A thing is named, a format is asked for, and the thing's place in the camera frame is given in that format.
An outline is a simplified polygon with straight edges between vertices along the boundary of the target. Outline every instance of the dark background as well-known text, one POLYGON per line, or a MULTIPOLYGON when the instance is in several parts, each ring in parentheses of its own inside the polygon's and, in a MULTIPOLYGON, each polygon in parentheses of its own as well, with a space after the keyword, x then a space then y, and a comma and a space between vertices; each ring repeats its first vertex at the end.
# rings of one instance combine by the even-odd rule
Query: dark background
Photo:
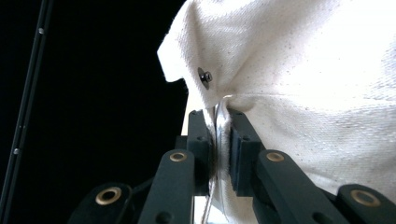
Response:
MULTIPOLYGON (((187 101, 156 55, 183 2, 55 1, 10 223, 65 223, 94 187, 155 174, 187 101)), ((0 1, 0 180, 40 3, 0 1)))

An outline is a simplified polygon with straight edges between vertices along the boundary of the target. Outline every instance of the white fabric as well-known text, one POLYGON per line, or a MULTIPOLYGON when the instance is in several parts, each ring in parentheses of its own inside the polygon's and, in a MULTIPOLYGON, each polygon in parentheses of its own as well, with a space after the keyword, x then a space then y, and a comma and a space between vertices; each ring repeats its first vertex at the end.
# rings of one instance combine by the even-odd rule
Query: white fabric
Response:
MULTIPOLYGON (((158 55, 196 109, 229 95, 265 146, 320 188, 359 183, 396 202, 396 2, 189 0, 158 55), (198 67, 213 76, 209 90, 198 67)), ((251 206, 220 193, 233 211, 251 206)))

